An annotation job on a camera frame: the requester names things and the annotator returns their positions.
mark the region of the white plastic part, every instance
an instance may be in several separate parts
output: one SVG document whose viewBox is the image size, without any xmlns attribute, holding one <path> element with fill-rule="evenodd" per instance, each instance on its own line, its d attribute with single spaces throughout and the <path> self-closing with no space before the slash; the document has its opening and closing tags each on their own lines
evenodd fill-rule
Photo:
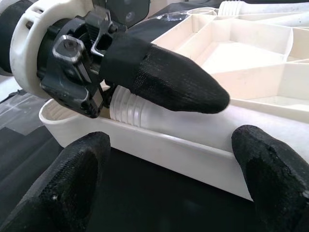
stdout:
<svg viewBox="0 0 309 232">
<path fill-rule="evenodd" d="M 247 21 L 259 21 L 259 20 L 267 20 L 267 19 L 274 19 L 277 17 L 284 17 L 284 16 L 292 16 L 297 14 L 302 14 L 304 12 L 286 12 L 286 13 L 268 13 L 268 14 L 240 14 L 240 15 L 234 15 L 234 17 L 242 20 Z"/>
<path fill-rule="evenodd" d="M 308 27 L 309 12 L 259 20 L 259 23 L 276 24 L 287 27 Z"/>
<path fill-rule="evenodd" d="M 309 123 L 308 73 L 308 63 L 287 63 L 213 77 L 229 92 L 233 105 Z"/>
<path fill-rule="evenodd" d="M 309 47 L 305 44 L 309 41 L 309 30 L 293 28 L 293 47 L 288 61 L 309 59 Z"/>
<path fill-rule="evenodd" d="M 190 10 L 187 12 L 187 14 L 188 15 L 196 15 L 196 14 L 217 15 L 217 9 L 213 7 L 201 7 L 201 8 Z"/>
<path fill-rule="evenodd" d="M 244 1 L 223 1 L 218 15 L 248 15 L 309 11 L 309 2 L 282 4 L 248 4 Z"/>
<path fill-rule="evenodd" d="M 309 59 L 301 59 L 301 60 L 295 60 L 295 61 L 291 61 L 289 63 L 295 63 L 295 64 L 309 64 Z"/>
<path fill-rule="evenodd" d="M 297 27 L 299 29 L 305 29 L 305 30 L 309 30 L 309 27 Z"/>
<path fill-rule="evenodd" d="M 63 147 L 90 132 L 103 131 L 116 149 L 251 200 L 230 152 L 107 118 L 87 118 L 54 100 L 43 106 L 40 120 Z"/>
<path fill-rule="evenodd" d="M 12 4 L 18 2 L 19 0 L 0 0 L 0 15 Z M 2 69 L 0 69 L 0 101 L 7 98 L 8 95 L 12 92 L 16 92 L 21 89 L 19 84 L 15 81 L 14 77 L 10 75 L 10 73 L 4 73 Z"/>
<path fill-rule="evenodd" d="M 174 112 L 117 87 L 111 119 L 232 152 L 231 135 L 241 125 L 255 125 L 286 142 L 309 161 L 309 124 L 235 106 L 218 114 Z"/>
<path fill-rule="evenodd" d="M 15 28 L 10 49 L 12 72 L 25 91 L 50 98 L 36 74 L 37 55 L 47 28 L 63 18 L 85 16 L 92 9 L 91 0 L 39 0 L 26 10 Z"/>
<path fill-rule="evenodd" d="M 293 47 L 291 28 L 214 19 L 212 15 L 192 15 L 153 43 L 192 59 L 208 73 L 287 61 Z"/>
</svg>

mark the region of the black knit finger cover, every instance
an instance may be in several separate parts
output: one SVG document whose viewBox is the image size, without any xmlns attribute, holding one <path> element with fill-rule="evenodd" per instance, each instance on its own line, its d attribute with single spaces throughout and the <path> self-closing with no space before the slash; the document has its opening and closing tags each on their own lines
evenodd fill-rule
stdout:
<svg viewBox="0 0 309 232">
<path fill-rule="evenodd" d="M 67 146 L 34 182 L 0 231 L 84 232 L 110 148 L 109 136 L 102 132 Z"/>
<path fill-rule="evenodd" d="M 228 93 L 191 59 L 126 34 L 114 38 L 100 75 L 172 111 L 215 114 L 229 103 Z"/>
<path fill-rule="evenodd" d="M 255 126 L 236 129 L 232 147 L 267 231 L 308 232 L 307 162 L 287 144 Z"/>
</svg>

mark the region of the white pipe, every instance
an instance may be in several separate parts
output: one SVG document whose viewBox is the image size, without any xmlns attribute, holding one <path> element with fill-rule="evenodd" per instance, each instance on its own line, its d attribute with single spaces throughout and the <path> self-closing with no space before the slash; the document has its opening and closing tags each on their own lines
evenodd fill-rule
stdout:
<svg viewBox="0 0 309 232">
<path fill-rule="evenodd" d="M 242 125 L 254 125 L 284 141 L 300 155 L 309 156 L 309 124 L 232 105 L 213 115 L 173 112 L 117 87 L 110 114 L 113 120 L 228 152 L 232 152 L 233 131 Z"/>
<path fill-rule="evenodd" d="M 309 2 L 282 4 L 248 4 L 244 1 L 223 1 L 218 15 L 250 15 L 287 12 L 307 12 Z"/>
<path fill-rule="evenodd" d="M 276 18 L 268 18 L 259 20 L 257 22 L 276 24 L 287 27 L 308 27 L 309 26 L 309 12 L 301 14 L 293 14 L 288 16 L 281 16 Z"/>
</svg>

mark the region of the screw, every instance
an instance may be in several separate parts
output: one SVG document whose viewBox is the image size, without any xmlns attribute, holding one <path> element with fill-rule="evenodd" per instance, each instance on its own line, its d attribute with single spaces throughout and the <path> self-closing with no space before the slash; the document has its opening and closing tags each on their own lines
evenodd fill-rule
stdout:
<svg viewBox="0 0 309 232">
<path fill-rule="evenodd" d="M 135 17 L 135 13 L 133 11 L 127 13 L 126 22 L 128 22 L 128 23 L 131 22 L 134 19 L 134 17 Z"/>
<path fill-rule="evenodd" d="M 77 42 L 73 41 L 73 40 L 65 40 L 64 41 L 64 47 L 68 50 L 68 51 L 73 51 L 75 50 L 75 48 L 77 47 Z"/>
<path fill-rule="evenodd" d="M 108 32 L 110 34 L 113 34 L 113 33 L 117 32 L 117 31 L 118 31 L 118 27 L 115 24 L 111 24 L 110 28 L 108 29 Z"/>
<path fill-rule="evenodd" d="M 28 22 L 26 23 L 26 28 L 31 29 L 32 26 L 33 26 L 33 22 L 28 21 Z"/>
</svg>

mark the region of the black table surface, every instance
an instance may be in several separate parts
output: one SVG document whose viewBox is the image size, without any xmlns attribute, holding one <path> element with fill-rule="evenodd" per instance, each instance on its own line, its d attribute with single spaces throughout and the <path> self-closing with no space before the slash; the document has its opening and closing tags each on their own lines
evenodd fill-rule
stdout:
<svg viewBox="0 0 309 232">
<path fill-rule="evenodd" d="M 173 4 L 158 14 L 218 7 L 220 2 Z M 177 23 L 152 19 L 132 27 L 129 33 L 150 42 Z M 0 224 L 61 150 L 45 127 L 28 135 L 0 130 Z M 253 202 L 112 149 L 87 231 L 265 230 Z"/>
</svg>

